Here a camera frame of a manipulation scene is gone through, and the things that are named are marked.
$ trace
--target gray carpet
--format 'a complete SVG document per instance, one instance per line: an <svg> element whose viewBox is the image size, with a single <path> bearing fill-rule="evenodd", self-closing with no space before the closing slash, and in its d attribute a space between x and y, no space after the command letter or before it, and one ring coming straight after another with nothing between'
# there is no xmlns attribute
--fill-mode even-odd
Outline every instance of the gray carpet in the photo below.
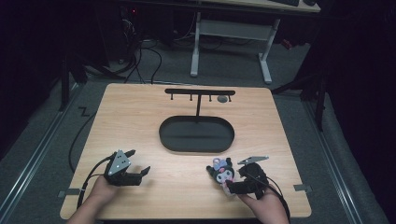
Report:
<svg viewBox="0 0 396 224"><path fill-rule="evenodd" d="M189 75L191 46L174 46L169 49L160 44L153 49L162 56L161 67L154 78L156 81L274 89L293 80L309 46L296 47L291 50L286 50L279 45L273 46L268 58L274 81L270 86L263 83L257 56L254 54L232 53L223 48L203 49L199 75L197 78L191 78ZM141 77L149 83L151 75L159 65L160 58L150 50L142 52L139 72ZM58 193L66 190L72 179L73 174L67 160L69 149L78 130L89 118L82 115L83 109L81 108L85 107L85 114L92 115L100 104L106 85L111 82L116 81L106 77L90 76L88 83L82 87L78 97L64 114L60 128L49 143L44 160L39 163L25 192L17 200L19 202L14 207L7 223L64 223L59 216L64 199L59 198ZM133 73L129 82L139 83L140 78ZM57 85L51 97L37 109L19 140L0 162L0 169L3 171L0 182L0 202L6 199L35 148L40 144L42 136L58 115L60 92L60 85ZM303 183L312 188L312 191L307 193L312 207L311 217L293 218L291 223L350 223L337 188L334 186L329 166L325 161L318 132L306 111L306 105L300 101L298 94L294 91L275 95L274 98ZM367 187L359 166L350 155L328 98L326 105L323 134L352 192L354 202L360 210L362 223L388 223L374 195ZM78 162L91 124L92 121L82 130L72 148L74 166Z"/></svg>

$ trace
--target wire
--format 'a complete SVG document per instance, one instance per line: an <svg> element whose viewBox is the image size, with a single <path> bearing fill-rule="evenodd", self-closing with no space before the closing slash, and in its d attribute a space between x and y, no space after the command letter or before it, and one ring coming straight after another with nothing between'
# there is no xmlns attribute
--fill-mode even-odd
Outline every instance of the wire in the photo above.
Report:
<svg viewBox="0 0 396 224"><path fill-rule="evenodd" d="M150 46L150 47L144 47L144 49L154 49L155 47L157 47L157 45L158 45L158 40L143 40L142 42L151 42L151 41L154 41L154 42L155 42L154 45L153 45L153 46Z"/></svg>
<svg viewBox="0 0 396 224"><path fill-rule="evenodd" d="M289 220L289 223L290 223L290 210L289 210L288 203L287 203L286 200L283 198L282 191L280 191L280 189L279 189L279 192L280 192L280 193L279 193L279 192L278 192L276 189L274 189L271 185L262 182L260 179L256 178L255 176L253 176L253 175L251 175L251 174L249 174L249 173L247 173L247 175L248 175L249 177L253 178L254 180L256 180L257 182L263 184L265 187L267 187L268 189L270 189L271 191L273 191L274 194L276 194L276 196L279 198L280 202L282 203L283 207L285 208L285 212L286 212L286 215L287 215L288 220ZM268 176L267 176L267 179L270 179L270 180L271 180L272 182L274 182L275 185L279 188L279 186L277 185L277 183L276 183L273 179L269 178Z"/></svg>
<svg viewBox="0 0 396 224"><path fill-rule="evenodd" d="M139 60L137 60L136 64L134 65L134 69L132 69L132 71L129 73L129 75L124 79L124 83L128 82L129 77L134 72L134 70L137 69L137 66L140 64L141 60L142 60L142 42L140 42L140 44L139 44Z"/></svg>
<svg viewBox="0 0 396 224"><path fill-rule="evenodd" d="M205 48L205 47L202 46L202 44L200 44L199 47L200 47L201 49L214 50L214 49L218 49L218 48L221 47L222 44L223 44L223 38L222 38L222 37L214 37L214 36L208 37L208 36L206 36L206 39L208 39L208 40L210 40L210 39L219 39L219 44L218 44L217 46L215 46L214 48Z"/></svg>
<svg viewBox="0 0 396 224"><path fill-rule="evenodd" d="M138 67L136 67L136 72L137 72L137 75L138 75L139 78L140 78L140 83L146 84L145 80L142 78L142 75L140 75L140 72L139 72L139 68L138 68Z"/></svg>
<svg viewBox="0 0 396 224"><path fill-rule="evenodd" d="M279 190L280 195L283 196L282 190L280 190L280 187L277 185L277 183L276 183L273 179L271 179L270 177L268 177L268 176L267 176L267 179L271 180L271 181L276 185L277 189Z"/></svg>
<svg viewBox="0 0 396 224"><path fill-rule="evenodd" d="M154 49L146 49L146 50L150 50L150 51L156 53L160 57L160 63L158 64L157 69L155 69L154 73L151 75L151 84L154 84L154 76L157 73L157 71L160 69L161 64L163 63L163 57L161 56L161 54L159 52L155 51Z"/></svg>
<svg viewBox="0 0 396 224"><path fill-rule="evenodd" d="M185 38L190 38L191 36L193 36L193 35L190 35L190 33L191 33L191 30L192 30L192 27L194 26L196 15L197 15L197 13L194 12L194 15L192 16L192 22L191 22L189 31L186 34L184 34L181 38L174 39L175 41L182 40L182 39L185 39Z"/></svg>
<svg viewBox="0 0 396 224"><path fill-rule="evenodd" d="M180 42L180 41L186 41L186 40L188 40L189 38L192 38L192 37L193 37L193 35L192 35L192 36L188 36L188 37L186 37L186 38L184 38L184 39L179 39L178 42ZM188 46L194 45L194 41L193 41L193 40L192 40L192 41L189 41L188 44L180 44L180 43L178 43L178 42L174 41L173 43L176 44L176 45L178 45L178 46L181 46L181 47L188 47Z"/></svg>
<svg viewBox="0 0 396 224"><path fill-rule="evenodd" d="M99 176L99 175L105 175L105 174L96 174L96 175L91 175L91 176L90 176L90 179L91 179L92 177L94 177L94 176Z"/></svg>
<svg viewBox="0 0 396 224"><path fill-rule="evenodd" d="M128 19L123 18L121 21L126 23L126 27L124 27L123 34L126 39L126 49L127 49L126 57L128 58L130 55L130 52L131 52L131 48L134 46L134 44L132 44L132 43L134 43L134 39L138 36L138 33L135 31L134 24L132 22L130 22ZM102 71L98 70L98 72L92 71L91 69L89 69L87 67L84 67L84 69L87 73L94 75L94 76L107 75L109 77L117 78L117 77L114 77L111 75L118 75L118 74L121 74L121 73L124 73L124 72L130 70L131 68L133 68L135 63L136 63L136 58L135 58L134 54L132 54L132 56L129 60L129 63L125 67L123 67L117 71L110 71L110 70L106 69L106 72L105 72L104 67L103 68L99 67L98 69L102 70Z"/></svg>
<svg viewBox="0 0 396 224"><path fill-rule="evenodd" d="M84 184L82 185L81 191L79 192L78 195L78 202L77 202L77 208L79 208L82 205L82 201L84 199L84 194L85 194L85 189L87 189L88 186L88 181L91 179L91 177L93 177L93 172L96 170L96 168L98 168L103 162L105 161L109 161L112 158L114 158L116 156L116 153L113 153L111 156L106 157L104 159L102 159L101 161L99 161L90 171L90 173L88 174L87 178L85 179Z"/></svg>
<svg viewBox="0 0 396 224"><path fill-rule="evenodd" d="M248 45L250 42L253 41L253 39L249 39L249 40L245 40L243 43L238 43L235 41L232 41L234 38L229 38L230 40L227 39L223 39L223 41L227 44L232 44L232 45L238 45L238 46L244 46L244 45Z"/></svg>
<svg viewBox="0 0 396 224"><path fill-rule="evenodd" d="M72 164L72 151L73 151L74 144L77 142L77 139L78 139L79 135L81 134L82 130L85 128L85 126L88 124L88 122L90 122L90 120L91 120L93 117L95 117L96 113L97 113L97 112L94 112L94 113L85 121L85 123L79 128L79 130L78 130L78 132L77 132L77 134L76 134L76 136L75 136L75 138L74 138L74 140L73 140L73 142L72 142L72 145L71 145L70 148L69 148L69 156L68 156L69 167L70 167L70 170L71 170L73 173L76 171L76 169L73 167L73 164Z"/></svg>

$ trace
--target kuromi plush toy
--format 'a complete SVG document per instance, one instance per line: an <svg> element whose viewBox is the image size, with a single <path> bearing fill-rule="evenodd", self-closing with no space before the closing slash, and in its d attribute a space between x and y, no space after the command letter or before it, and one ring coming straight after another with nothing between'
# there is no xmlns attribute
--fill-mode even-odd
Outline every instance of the kuromi plush toy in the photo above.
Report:
<svg viewBox="0 0 396 224"><path fill-rule="evenodd" d="M235 174L233 163L230 158L227 158L226 160L215 158L213 159L213 167L208 165L206 166L206 170L210 173L213 179L222 186L224 192L228 196L233 195L225 182L226 180L233 181L233 176Z"/></svg>

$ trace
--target wooden tabletop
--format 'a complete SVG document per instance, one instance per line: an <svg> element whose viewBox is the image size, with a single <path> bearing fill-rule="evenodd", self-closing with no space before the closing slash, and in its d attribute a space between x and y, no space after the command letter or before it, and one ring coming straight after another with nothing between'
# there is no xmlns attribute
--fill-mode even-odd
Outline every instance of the wooden tabletop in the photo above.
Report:
<svg viewBox="0 0 396 224"><path fill-rule="evenodd" d="M272 2L269 0L201 0L202 2L208 3L219 3L219 4L229 4L236 6L245 6L245 7L265 7L271 9L280 9L280 10L289 10L289 11L297 11L297 12L320 12L320 7L318 4L314 6L309 6L300 0L299 6L293 7L285 4L280 4L276 2Z"/></svg>
<svg viewBox="0 0 396 224"><path fill-rule="evenodd" d="M232 101L209 102L202 97L201 115L221 117L234 128L234 140L220 154L176 153L160 140L160 125L175 115L195 115L197 97L166 94L166 88L232 90ZM280 186L292 217L308 217L311 208L303 191L294 158L276 110L271 92L265 88L166 86L110 84L93 122L90 135L70 184L81 188L93 166L117 150L135 149L128 173L139 173L151 166L140 186L121 187L118 196L100 214L101 219L178 219L178 218L246 218L252 212L235 196L223 189L206 171L216 157L230 157L233 168L250 156L269 156L260 161L269 177ZM106 163L98 167L102 174ZM90 180L85 197L95 178ZM61 217L68 219L76 211L78 196L68 195Z"/></svg>

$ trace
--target black oval tray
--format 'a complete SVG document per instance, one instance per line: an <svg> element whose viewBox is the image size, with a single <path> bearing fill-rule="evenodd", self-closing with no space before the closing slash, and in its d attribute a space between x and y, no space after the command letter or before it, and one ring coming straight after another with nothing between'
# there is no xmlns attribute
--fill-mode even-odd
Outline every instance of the black oval tray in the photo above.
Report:
<svg viewBox="0 0 396 224"><path fill-rule="evenodd" d="M172 151L219 153L231 146L234 131L218 117L173 116L161 124L160 138Z"/></svg>

